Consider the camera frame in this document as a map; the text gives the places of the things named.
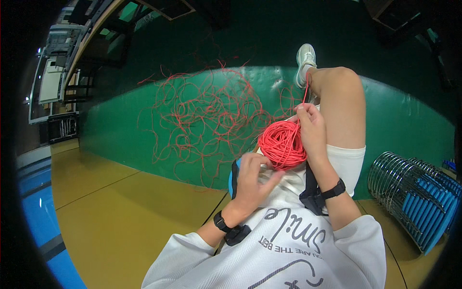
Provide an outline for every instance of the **white sneaker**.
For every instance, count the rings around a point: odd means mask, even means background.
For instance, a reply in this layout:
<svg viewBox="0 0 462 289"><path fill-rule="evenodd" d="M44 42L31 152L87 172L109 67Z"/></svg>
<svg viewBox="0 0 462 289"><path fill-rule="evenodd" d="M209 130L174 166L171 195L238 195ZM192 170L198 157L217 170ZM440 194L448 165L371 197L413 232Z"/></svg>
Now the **white sneaker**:
<svg viewBox="0 0 462 289"><path fill-rule="evenodd" d="M315 49L311 44L305 43L297 51L297 64L298 70L294 77L294 82L299 88L305 88L306 86L306 75L302 75L302 70L305 64L309 64L313 67L316 66L316 53Z"/></svg>

